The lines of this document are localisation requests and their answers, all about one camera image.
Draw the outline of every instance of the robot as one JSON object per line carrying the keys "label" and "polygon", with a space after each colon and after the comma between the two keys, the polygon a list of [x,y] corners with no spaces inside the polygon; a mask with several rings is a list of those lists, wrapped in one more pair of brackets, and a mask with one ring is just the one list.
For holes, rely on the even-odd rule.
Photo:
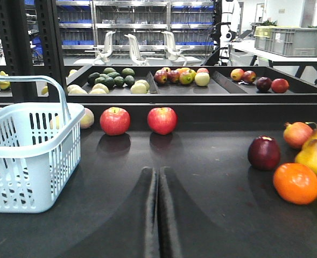
{"label": "robot", "polygon": [[229,62],[229,44],[236,37],[241,9],[237,0],[212,0],[214,6],[211,38],[215,49],[205,60],[205,66],[226,66]]}

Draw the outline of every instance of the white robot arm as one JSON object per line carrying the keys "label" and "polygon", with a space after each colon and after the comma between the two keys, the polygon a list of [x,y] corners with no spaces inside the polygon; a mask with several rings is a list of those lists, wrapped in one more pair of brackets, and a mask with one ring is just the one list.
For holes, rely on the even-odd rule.
{"label": "white robot arm", "polygon": [[237,34],[241,9],[237,0],[222,0],[222,23],[220,36],[220,65],[227,65],[230,57],[229,42]]}

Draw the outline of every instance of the shelving unit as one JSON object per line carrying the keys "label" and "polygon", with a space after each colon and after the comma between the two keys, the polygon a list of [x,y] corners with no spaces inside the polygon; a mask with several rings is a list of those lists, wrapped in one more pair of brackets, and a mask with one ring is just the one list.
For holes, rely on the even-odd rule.
{"label": "shelving unit", "polygon": [[189,54],[204,55],[212,48],[211,1],[57,1],[57,7],[65,50],[103,48],[110,30],[117,32],[113,49],[118,55],[129,49],[124,36],[128,33],[137,37],[140,50],[155,51],[156,55],[164,54],[162,31],[172,31],[177,45],[191,46]]}

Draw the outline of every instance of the table surface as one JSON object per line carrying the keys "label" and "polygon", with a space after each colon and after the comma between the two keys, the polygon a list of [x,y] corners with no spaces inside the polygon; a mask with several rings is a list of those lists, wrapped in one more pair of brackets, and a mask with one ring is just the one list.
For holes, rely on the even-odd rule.
{"label": "table surface", "polygon": [[246,158],[252,140],[265,134],[278,141],[280,163],[291,162],[296,151],[284,143],[282,128],[281,123],[179,124],[166,136],[130,128],[124,135],[109,137],[95,123],[82,130],[81,162],[50,210],[0,213],[0,257],[49,258],[68,252],[104,228],[145,166],[173,168],[198,212],[207,218],[200,223],[245,241],[257,251],[252,257],[317,257],[317,202],[285,202],[272,186],[273,172],[253,169]]}
{"label": "table surface", "polygon": [[305,57],[286,57],[278,54],[273,54],[263,50],[256,49],[254,47],[254,40],[243,40],[241,42],[231,43],[232,47],[239,51],[244,51],[252,55],[256,55],[261,58],[266,58],[273,62],[317,62],[317,57],[315,58],[305,58]]}

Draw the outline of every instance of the white chair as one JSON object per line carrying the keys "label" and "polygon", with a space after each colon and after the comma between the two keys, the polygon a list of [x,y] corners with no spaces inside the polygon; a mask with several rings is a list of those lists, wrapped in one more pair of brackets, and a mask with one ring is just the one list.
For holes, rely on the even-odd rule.
{"label": "white chair", "polygon": [[102,51],[96,49],[96,50],[85,50],[85,52],[93,52],[96,53],[96,58],[95,59],[79,59],[77,61],[74,62],[74,65],[104,65],[106,63],[108,63],[109,60],[109,56],[112,54],[113,52],[113,43],[112,43],[112,36],[115,33],[115,31],[109,31],[105,34],[105,38],[104,38],[104,48]]}
{"label": "white chair", "polygon": [[152,55],[155,52],[140,52],[137,37],[132,34],[125,35],[129,39],[131,60],[138,66],[148,66],[149,60],[163,60],[163,58],[143,58],[143,55]]}
{"label": "white chair", "polygon": [[167,53],[168,59],[173,62],[173,64],[178,64],[182,66],[197,65],[202,62],[202,60],[197,59],[193,56],[184,56],[182,52],[185,50],[190,50],[192,48],[182,48],[177,50],[175,45],[174,34],[170,31],[162,31],[164,35],[164,50]]}

